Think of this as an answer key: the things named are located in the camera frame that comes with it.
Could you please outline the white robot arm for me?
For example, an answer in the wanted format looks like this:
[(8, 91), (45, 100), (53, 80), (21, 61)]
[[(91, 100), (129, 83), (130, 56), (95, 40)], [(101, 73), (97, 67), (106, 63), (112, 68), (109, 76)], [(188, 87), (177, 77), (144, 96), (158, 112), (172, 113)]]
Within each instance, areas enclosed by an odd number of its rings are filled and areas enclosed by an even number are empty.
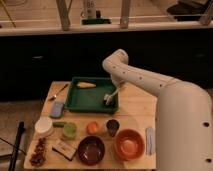
[(200, 86), (132, 67), (118, 49), (102, 66), (118, 86), (129, 82), (157, 97), (156, 171), (213, 171), (213, 103)]

